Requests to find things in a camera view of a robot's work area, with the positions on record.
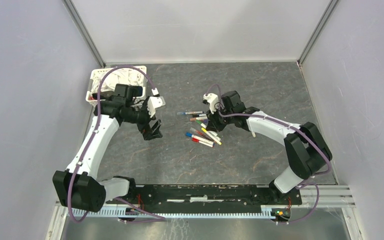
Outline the white grey pen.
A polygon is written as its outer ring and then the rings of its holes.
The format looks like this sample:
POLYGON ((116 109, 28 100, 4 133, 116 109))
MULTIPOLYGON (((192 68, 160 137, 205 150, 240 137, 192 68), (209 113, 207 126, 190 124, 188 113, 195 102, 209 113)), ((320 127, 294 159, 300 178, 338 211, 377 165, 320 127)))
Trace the white grey pen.
POLYGON ((221 141, 221 138, 218 137, 218 134, 214 131, 208 131, 212 136, 214 136, 218 141, 221 141))

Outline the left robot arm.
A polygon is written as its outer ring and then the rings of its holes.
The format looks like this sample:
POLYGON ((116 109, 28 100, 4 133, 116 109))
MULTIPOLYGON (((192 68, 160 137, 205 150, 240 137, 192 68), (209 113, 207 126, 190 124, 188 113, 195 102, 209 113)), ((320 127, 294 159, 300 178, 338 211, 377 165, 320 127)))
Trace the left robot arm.
POLYGON ((96 213, 104 203, 116 197, 125 204, 136 200, 133 178, 114 176, 99 182, 97 174, 110 140, 122 123, 136 125, 146 141, 163 136, 156 110, 166 102, 154 90, 142 105, 136 106, 136 98, 144 92, 141 86, 117 84, 115 91, 95 107, 90 130, 79 151, 65 170, 57 170, 52 177, 58 199, 64 207, 96 213))

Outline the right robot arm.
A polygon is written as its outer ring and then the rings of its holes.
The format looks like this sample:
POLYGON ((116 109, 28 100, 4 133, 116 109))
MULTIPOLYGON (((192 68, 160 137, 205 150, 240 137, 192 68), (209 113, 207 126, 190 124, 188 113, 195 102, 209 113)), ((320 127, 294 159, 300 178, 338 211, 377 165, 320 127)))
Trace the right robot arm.
POLYGON ((273 203, 282 204, 292 189, 332 169, 332 153, 314 123, 290 123, 256 107, 246 107, 237 91, 223 95, 207 92, 203 103, 209 107, 206 130, 221 132, 227 125, 235 125, 284 146, 288 167, 269 184, 268 196, 273 203))

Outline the brown cap pen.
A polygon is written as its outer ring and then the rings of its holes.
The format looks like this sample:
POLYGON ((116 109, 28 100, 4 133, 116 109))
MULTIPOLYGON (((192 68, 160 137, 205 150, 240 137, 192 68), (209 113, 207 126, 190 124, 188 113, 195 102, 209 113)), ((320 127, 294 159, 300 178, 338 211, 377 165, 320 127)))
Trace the brown cap pen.
POLYGON ((208 118, 206 116, 199 116, 199 117, 192 117, 189 120, 192 122, 194 122, 194 121, 207 121, 208 118))

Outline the blue cap silver pen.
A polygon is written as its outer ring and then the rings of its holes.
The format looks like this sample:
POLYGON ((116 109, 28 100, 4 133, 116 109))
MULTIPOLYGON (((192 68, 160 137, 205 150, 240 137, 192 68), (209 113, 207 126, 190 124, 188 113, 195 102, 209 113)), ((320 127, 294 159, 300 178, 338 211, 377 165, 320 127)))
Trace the blue cap silver pen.
POLYGON ((203 114, 203 111, 184 111, 184 112, 177 112, 177 115, 199 115, 203 114))

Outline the red cap white pen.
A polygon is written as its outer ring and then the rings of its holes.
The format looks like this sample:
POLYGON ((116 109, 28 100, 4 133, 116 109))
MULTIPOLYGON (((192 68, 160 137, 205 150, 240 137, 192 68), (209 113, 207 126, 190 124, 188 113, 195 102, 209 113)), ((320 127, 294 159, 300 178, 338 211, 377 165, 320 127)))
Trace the red cap white pen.
POLYGON ((202 144, 202 145, 205 145, 205 146, 210 147, 210 148, 214 147, 214 145, 212 143, 207 143, 207 142, 204 142, 202 140, 198 140, 196 138, 192 138, 192 141, 196 142, 196 143, 199 143, 199 144, 202 144))

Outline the blue cap white pen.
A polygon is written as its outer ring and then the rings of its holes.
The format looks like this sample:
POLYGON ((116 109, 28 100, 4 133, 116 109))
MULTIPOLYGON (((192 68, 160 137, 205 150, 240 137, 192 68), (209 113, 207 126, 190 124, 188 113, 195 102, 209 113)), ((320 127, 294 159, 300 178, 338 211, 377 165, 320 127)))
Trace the blue cap white pen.
POLYGON ((198 140, 198 141, 201 141, 201 142, 204 142, 204 143, 207 143, 207 144, 211 144, 211 145, 214 145, 214 144, 215 144, 215 143, 214 143, 213 141, 211 141, 211 140, 208 140, 208 139, 206 139, 206 138, 203 138, 203 137, 194 135, 194 134, 192 134, 192 133, 190 133, 190 132, 186 132, 185 135, 186 135, 187 137, 196 139, 196 140, 198 140))

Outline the white cloth in basket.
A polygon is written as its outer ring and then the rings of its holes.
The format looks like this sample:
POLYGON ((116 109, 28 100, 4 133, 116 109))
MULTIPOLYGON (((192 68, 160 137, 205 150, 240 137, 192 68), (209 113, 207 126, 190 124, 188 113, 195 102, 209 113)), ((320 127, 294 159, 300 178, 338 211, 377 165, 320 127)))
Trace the white cloth in basket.
MULTIPOLYGON (((91 85, 89 92, 97 93, 98 87, 102 81, 102 78, 106 75, 111 68, 94 69, 91 72, 90 79, 91 85)), ((137 70, 131 68, 117 69, 111 72, 104 80, 101 91, 114 91, 117 84, 130 85, 130 86, 141 86, 147 85, 145 77, 137 70)))

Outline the right base electronics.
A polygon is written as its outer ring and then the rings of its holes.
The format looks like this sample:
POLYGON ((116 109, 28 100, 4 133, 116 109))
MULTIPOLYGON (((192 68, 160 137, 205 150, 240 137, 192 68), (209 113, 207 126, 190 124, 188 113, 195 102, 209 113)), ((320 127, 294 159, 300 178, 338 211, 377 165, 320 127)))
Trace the right base electronics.
POLYGON ((270 212, 271 216, 274 217, 275 222, 288 222, 291 219, 291 209, 273 209, 270 212))

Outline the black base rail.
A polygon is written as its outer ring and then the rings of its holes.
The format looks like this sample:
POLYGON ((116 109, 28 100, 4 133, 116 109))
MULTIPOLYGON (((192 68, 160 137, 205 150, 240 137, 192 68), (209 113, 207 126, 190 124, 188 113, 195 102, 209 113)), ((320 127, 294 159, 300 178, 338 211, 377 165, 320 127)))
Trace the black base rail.
POLYGON ((123 200, 141 204, 155 214, 250 214, 261 206, 277 208, 302 204, 301 193, 279 193, 257 184, 145 184, 137 185, 123 200))

